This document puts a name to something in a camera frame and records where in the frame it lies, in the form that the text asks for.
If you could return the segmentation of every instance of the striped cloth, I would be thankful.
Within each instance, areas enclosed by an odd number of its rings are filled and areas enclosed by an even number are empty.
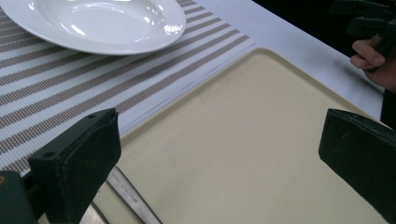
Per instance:
[[[0,9],[0,169],[24,175],[32,153],[102,109],[115,107],[126,133],[254,45],[195,2],[178,2],[184,35],[140,59],[52,45]]]

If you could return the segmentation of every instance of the hand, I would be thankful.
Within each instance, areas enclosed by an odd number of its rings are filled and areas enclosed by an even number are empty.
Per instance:
[[[351,63],[360,69],[375,84],[396,93],[396,51],[387,59],[375,51],[375,46],[381,38],[376,35],[371,39],[357,40],[352,48],[358,53],[350,58]],[[375,72],[366,71],[378,67]]]

